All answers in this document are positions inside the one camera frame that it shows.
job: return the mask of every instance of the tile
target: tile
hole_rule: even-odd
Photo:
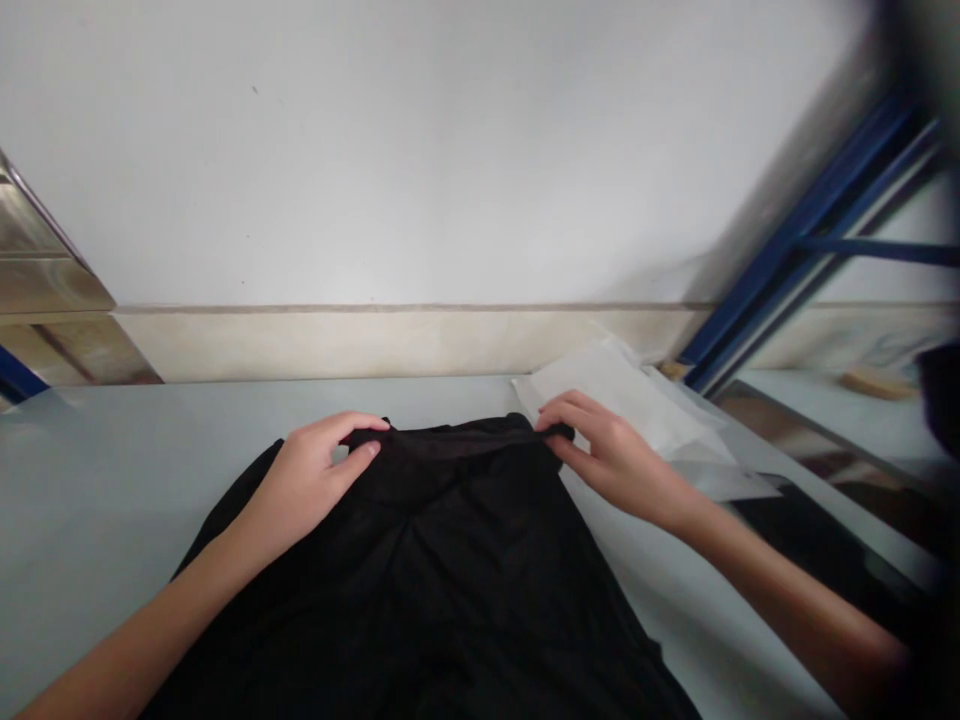
[[[656,361],[704,310],[119,310],[166,382],[525,373],[615,333]]]

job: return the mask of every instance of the left hand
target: left hand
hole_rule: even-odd
[[[344,412],[294,430],[247,506],[224,534],[269,564],[313,530],[380,451],[369,442],[339,465],[333,451],[359,428],[389,430],[376,415]]]

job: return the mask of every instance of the forearm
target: forearm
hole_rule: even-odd
[[[134,718],[220,610],[257,575],[228,529],[34,700],[20,718]]]
[[[719,570],[850,715],[903,667],[906,648],[862,612],[700,496],[671,532]]]

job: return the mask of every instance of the white paper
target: white paper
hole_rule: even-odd
[[[579,390],[627,420],[690,484],[716,502],[774,497],[763,478],[740,466],[717,430],[726,423],[698,408],[653,368],[636,369],[615,338],[593,343],[513,380],[531,422],[538,408]],[[579,434],[575,440],[588,450]]]

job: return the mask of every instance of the right hand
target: right hand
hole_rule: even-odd
[[[540,408],[536,429],[566,423],[590,442],[585,453],[560,435],[547,438],[554,454],[611,505],[675,532],[704,502],[622,417],[577,390]]]

